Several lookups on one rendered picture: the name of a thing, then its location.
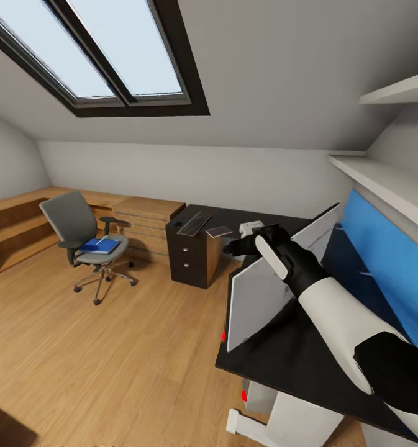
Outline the keyboard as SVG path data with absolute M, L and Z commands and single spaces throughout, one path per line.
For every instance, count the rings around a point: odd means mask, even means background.
M 189 222 L 177 233 L 187 236 L 195 236 L 198 230 L 211 218 L 212 213 L 198 212 Z

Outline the notebook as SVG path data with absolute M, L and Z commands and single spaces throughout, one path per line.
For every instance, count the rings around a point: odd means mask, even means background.
M 207 230 L 207 233 L 212 238 L 215 238 L 215 237 L 218 237 L 219 235 L 224 236 L 224 234 L 232 233 L 232 231 L 229 228 L 227 228 L 226 226 L 224 226 L 224 227 Z

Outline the monitor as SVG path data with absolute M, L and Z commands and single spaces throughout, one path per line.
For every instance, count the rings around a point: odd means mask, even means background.
M 340 208 L 341 204 L 337 202 L 289 234 L 290 240 L 311 251 L 319 264 L 324 257 Z M 293 310 L 284 320 L 269 324 L 292 297 L 296 298 L 261 254 L 230 273 L 223 339 L 225 350 L 230 352 L 256 332 L 278 327 L 289 319 L 295 320 L 301 328 L 307 328 L 310 318 L 304 309 L 301 318 Z

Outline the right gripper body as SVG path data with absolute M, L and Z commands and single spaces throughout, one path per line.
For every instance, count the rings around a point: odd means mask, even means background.
M 232 242 L 230 242 L 230 247 L 232 250 L 232 254 L 233 256 L 240 256 L 240 255 L 255 255 L 255 253 L 253 253 L 248 245 L 249 239 L 252 236 L 249 235 L 248 237 L 245 238 L 241 238 L 238 240 L 233 240 Z

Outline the folder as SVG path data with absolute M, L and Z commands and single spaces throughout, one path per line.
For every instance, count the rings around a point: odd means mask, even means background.
M 82 253 L 109 254 L 118 244 L 118 240 L 110 240 L 104 237 L 95 238 L 87 242 L 78 251 Z

